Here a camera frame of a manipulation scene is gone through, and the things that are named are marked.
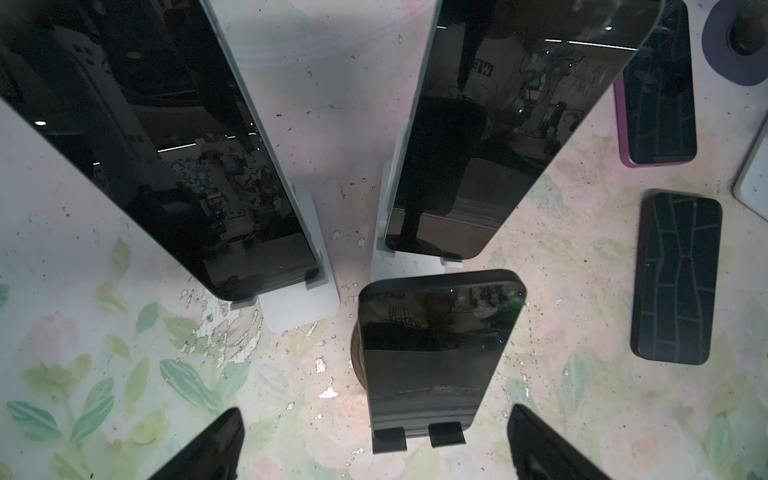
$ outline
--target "table surface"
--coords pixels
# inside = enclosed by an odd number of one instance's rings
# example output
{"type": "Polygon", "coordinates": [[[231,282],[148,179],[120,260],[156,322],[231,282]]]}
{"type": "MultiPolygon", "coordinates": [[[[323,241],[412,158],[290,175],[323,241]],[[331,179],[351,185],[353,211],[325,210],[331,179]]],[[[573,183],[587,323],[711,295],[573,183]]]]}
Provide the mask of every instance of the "table surface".
{"type": "Polygon", "coordinates": [[[711,70],[700,32],[714,1],[688,3],[698,156],[626,168],[606,92],[465,262],[515,271],[528,305],[467,444],[441,449],[413,439],[407,452],[372,455],[366,395],[349,367],[374,187],[409,115],[433,2],[213,3],[278,161],[313,193],[342,297],[334,317],[282,334],[262,327],[258,306],[230,312],[0,106],[0,478],[146,478],[230,405],[247,424],[241,478],[514,478],[505,432],[516,402],[617,480],[768,478],[768,223],[731,194],[768,88],[711,70]],[[651,188],[723,206],[703,366],[629,348],[640,200],[651,188]],[[180,353],[194,334],[194,351],[180,353]],[[329,386],[338,396],[321,398],[329,386]]]}

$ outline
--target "black screen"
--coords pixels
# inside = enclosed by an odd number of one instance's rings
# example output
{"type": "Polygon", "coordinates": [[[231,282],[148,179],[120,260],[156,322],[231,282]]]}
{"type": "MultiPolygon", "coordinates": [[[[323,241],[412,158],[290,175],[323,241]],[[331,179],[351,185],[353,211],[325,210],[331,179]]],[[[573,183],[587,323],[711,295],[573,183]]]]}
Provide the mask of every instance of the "black screen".
{"type": "Polygon", "coordinates": [[[317,271],[198,0],[0,2],[0,94],[224,300],[317,271]]]}
{"type": "Polygon", "coordinates": [[[638,0],[439,4],[386,244],[480,253],[658,11],[659,2],[638,0]]]}
{"type": "Polygon", "coordinates": [[[624,69],[627,146],[640,165],[681,163],[696,156],[694,82],[688,10],[664,6],[659,24],[624,69]]]}
{"type": "Polygon", "coordinates": [[[427,435],[436,423],[468,428],[525,302],[516,275],[382,280],[359,301],[374,435],[401,427],[406,436],[427,435]]]}
{"type": "Polygon", "coordinates": [[[631,347],[661,362],[700,365],[710,355],[723,209],[667,192],[643,200],[631,347]]]}

